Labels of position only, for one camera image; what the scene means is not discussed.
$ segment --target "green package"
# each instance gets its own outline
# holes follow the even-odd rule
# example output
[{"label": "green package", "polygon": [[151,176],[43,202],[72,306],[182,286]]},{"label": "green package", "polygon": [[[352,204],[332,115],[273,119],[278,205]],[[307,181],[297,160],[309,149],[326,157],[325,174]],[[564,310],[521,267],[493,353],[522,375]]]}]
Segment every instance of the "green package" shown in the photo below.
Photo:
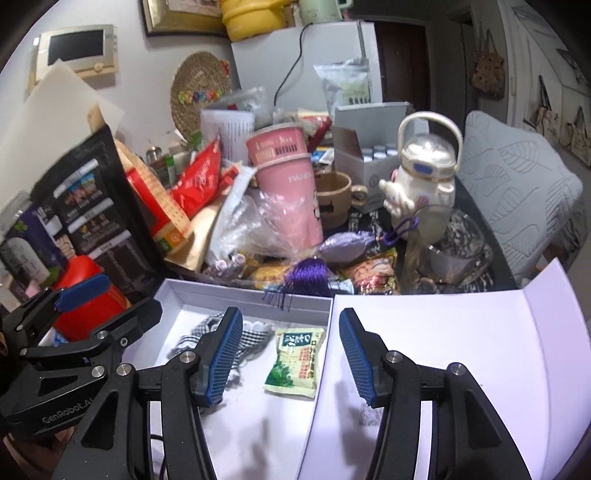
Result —
[{"label": "green package", "polygon": [[278,329],[275,337],[277,360],[265,380],[265,390],[314,398],[316,359],[324,339],[324,329]]}]

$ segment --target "table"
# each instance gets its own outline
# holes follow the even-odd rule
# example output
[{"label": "table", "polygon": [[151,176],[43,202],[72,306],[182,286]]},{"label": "table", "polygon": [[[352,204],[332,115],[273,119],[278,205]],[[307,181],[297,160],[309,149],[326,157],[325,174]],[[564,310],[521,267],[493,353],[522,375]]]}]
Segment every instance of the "table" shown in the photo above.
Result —
[{"label": "table", "polygon": [[[496,240],[495,234],[492,232],[486,219],[480,213],[476,206],[474,199],[468,193],[465,186],[456,179],[456,201],[454,207],[469,215],[480,227],[483,232],[486,242],[492,249],[493,260],[489,268],[473,283],[461,286],[457,289],[458,293],[473,293],[484,291],[500,291],[500,290],[516,290],[518,288],[517,282],[513,278],[509,264],[505,259],[505,254],[499,242]],[[330,235],[338,232],[358,232],[368,231],[375,236],[381,236],[384,232],[392,229],[392,222],[390,214],[384,208],[375,210],[373,212],[362,215],[355,208],[351,208],[349,212],[349,221],[345,225],[325,231],[324,237],[328,238]],[[368,256],[378,254],[387,249],[382,244],[375,244],[368,251]],[[398,262],[396,266],[396,273],[398,277],[402,272],[402,265],[404,264],[404,253],[406,251],[406,242],[400,240],[396,245],[398,253]]]}]

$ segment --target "black packaging bag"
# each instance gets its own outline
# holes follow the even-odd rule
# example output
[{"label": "black packaging bag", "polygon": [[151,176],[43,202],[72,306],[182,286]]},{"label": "black packaging bag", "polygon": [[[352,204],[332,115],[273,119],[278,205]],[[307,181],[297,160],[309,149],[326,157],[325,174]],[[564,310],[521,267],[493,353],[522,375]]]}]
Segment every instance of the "black packaging bag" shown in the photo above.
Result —
[{"label": "black packaging bag", "polygon": [[107,125],[47,171],[31,201],[67,257],[91,257],[133,303],[154,295],[166,267]]}]

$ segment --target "woven hat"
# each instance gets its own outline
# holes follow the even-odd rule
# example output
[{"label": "woven hat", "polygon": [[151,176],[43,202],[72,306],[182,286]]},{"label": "woven hat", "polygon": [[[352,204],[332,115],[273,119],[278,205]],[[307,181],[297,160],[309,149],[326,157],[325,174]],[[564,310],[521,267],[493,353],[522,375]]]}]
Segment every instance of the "woven hat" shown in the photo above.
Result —
[{"label": "woven hat", "polygon": [[229,65],[207,51],[189,55],[179,65],[170,89],[175,127],[186,140],[200,129],[199,110],[230,92]]}]

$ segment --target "refrigerator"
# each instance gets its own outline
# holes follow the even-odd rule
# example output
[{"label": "refrigerator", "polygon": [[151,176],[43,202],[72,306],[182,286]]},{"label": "refrigerator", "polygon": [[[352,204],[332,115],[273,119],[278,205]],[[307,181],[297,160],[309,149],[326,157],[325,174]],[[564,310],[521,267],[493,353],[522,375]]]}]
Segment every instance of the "refrigerator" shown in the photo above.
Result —
[{"label": "refrigerator", "polygon": [[[234,61],[243,90],[263,86],[270,101],[300,53],[302,27],[284,28],[267,35],[232,43]],[[315,64],[336,63],[352,57],[369,60],[370,94],[382,102],[382,80],[374,24],[362,21],[309,26],[302,37],[302,58],[281,88],[277,106],[326,111],[326,100]]]}]

